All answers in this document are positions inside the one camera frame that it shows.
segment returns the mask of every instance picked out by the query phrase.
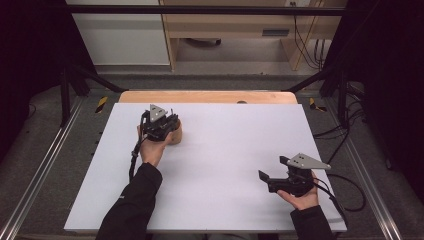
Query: white wall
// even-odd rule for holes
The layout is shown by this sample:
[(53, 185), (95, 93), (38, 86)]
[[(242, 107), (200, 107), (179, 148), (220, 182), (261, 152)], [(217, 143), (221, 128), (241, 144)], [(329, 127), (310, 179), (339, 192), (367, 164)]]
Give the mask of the white wall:
[[(158, 5), (157, 0), (67, 0), (67, 3)], [(73, 16), (95, 65), (169, 65), (160, 15)]]

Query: hand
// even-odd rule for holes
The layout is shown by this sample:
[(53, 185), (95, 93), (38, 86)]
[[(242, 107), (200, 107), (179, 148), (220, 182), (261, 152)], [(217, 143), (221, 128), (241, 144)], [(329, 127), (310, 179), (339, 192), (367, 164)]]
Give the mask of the hand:
[[(138, 134), (140, 134), (140, 126), (137, 126), (137, 130)], [(154, 142), (149, 139), (145, 139), (140, 146), (140, 155), (143, 163), (150, 163), (157, 167), (166, 145), (172, 141), (172, 135), (173, 132), (170, 132), (168, 136), (166, 136), (165, 140), (161, 142)]]
[[(314, 182), (318, 184), (318, 180), (316, 180), (316, 176), (314, 172), (312, 172), (312, 177), (314, 178)], [(307, 208), (318, 206), (318, 189), (314, 186), (309, 192), (301, 197), (295, 197), (283, 190), (278, 190), (277, 194), (293, 205), (294, 208), (298, 210), (304, 210)]]

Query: white table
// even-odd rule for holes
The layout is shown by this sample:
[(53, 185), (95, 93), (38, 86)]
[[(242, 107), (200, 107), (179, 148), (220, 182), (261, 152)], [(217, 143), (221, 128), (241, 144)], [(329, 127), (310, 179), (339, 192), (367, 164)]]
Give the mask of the white table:
[[(158, 166), (164, 181), (149, 232), (294, 230), (289, 215), (293, 207), (268, 192), (258, 170), (286, 178), (279, 156), (302, 152), (320, 159), (301, 105), (153, 104), (179, 115), (183, 140), (166, 148)], [(146, 109), (147, 103), (115, 104), (65, 230), (99, 229), (128, 184), (136, 126)], [(314, 172), (331, 188), (324, 171)], [(319, 198), (331, 229), (346, 231), (328, 196), (320, 192)]]

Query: jacket sleeve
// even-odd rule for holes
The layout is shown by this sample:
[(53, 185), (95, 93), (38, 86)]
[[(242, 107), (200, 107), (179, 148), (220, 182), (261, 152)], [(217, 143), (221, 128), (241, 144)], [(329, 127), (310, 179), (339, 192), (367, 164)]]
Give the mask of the jacket sleeve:
[(145, 239), (161, 183), (159, 170), (149, 163), (143, 163), (104, 217), (96, 240)]
[(299, 240), (335, 240), (321, 206), (290, 213)]

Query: person's left hand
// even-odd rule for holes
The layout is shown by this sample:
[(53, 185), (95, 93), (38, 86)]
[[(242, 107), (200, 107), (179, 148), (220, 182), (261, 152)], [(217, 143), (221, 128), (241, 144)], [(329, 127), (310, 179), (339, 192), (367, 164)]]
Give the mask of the person's left hand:
[[(138, 134), (140, 134), (140, 126), (137, 126)], [(157, 167), (162, 158), (166, 145), (172, 141), (173, 132), (168, 133), (164, 141), (154, 142), (145, 139), (140, 146), (140, 155), (143, 163), (150, 163)]]

